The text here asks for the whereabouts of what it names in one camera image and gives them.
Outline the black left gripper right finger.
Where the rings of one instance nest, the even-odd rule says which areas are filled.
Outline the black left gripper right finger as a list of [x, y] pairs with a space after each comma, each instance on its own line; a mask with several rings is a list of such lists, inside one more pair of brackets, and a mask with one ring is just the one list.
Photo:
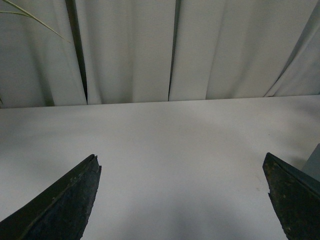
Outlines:
[[268, 152], [262, 169], [269, 198], [289, 240], [320, 238], [320, 182]]

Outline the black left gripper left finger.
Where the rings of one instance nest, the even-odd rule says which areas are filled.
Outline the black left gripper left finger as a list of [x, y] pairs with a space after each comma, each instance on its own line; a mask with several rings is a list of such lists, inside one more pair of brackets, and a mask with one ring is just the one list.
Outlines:
[[91, 154], [0, 222], [2, 240], [79, 240], [96, 199], [102, 167]]

